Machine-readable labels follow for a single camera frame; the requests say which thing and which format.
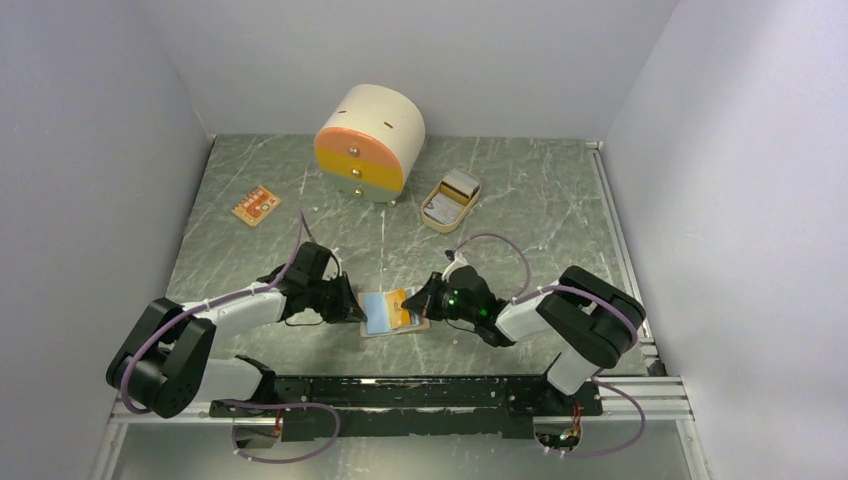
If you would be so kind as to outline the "round pastel drawer cabinet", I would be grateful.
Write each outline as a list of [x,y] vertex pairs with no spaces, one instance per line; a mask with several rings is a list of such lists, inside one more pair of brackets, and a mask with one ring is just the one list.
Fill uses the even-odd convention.
[[425,140],[418,107],[388,87],[352,87],[314,138],[320,169],[346,194],[391,203],[403,192]]

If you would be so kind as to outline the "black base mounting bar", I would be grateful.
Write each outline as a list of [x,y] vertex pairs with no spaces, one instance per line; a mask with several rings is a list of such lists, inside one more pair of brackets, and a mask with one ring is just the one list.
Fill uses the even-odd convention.
[[242,424],[278,420],[284,442],[342,437],[498,434],[531,439],[543,418],[598,417],[597,386],[573,395],[541,375],[342,377],[279,376],[273,391],[249,407],[211,403],[213,418]]

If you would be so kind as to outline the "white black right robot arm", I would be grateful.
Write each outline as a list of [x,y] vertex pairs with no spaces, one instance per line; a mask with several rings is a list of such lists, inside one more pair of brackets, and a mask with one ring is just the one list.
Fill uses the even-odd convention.
[[497,297],[470,265],[453,262],[434,272],[400,307],[429,320],[462,320],[493,347],[552,331],[565,349],[545,371],[539,391],[542,406],[562,414],[578,399],[584,382],[614,368],[638,342],[646,318],[634,297],[573,265],[558,280],[515,299]]

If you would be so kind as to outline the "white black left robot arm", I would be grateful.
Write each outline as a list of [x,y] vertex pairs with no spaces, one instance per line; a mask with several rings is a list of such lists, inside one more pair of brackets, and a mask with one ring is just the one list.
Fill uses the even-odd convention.
[[[195,401],[234,401],[251,415],[268,413],[279,400],[276,373],[245,355],[214,360],[213,347],[307,310],[327,324],[365,321],[340,265],[329,249],[306,242],[241,290],[184,304],[151,301],[107,367],[107,384],[136,414],[172,418]],[[329,266],[337,267],[333,276]]]

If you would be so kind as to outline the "orange patterned card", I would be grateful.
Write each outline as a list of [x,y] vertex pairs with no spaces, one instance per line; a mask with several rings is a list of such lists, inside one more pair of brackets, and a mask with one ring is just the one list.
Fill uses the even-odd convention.
[[264,186],[257,186],[243,197],[231,212],[251,227],[258,225],[281,203],[281,199]]

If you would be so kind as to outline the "beige leather card holder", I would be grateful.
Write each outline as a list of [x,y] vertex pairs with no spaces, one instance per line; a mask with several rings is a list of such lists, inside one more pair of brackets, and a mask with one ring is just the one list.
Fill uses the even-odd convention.
[[[401,288],[407,293],[407,299],[417,292],[418,287]],[[407,310],[411,315],[412,324],[406,328],[392,330],[388,323],[388,309],[385,296],[388,292],[360,293],[357,297],[360,307],[367,316],[367,321],[360,324],[360,336],[363,338],[381,337],[396,334],[412,333],[430,328],[430,321],[418,314]]]

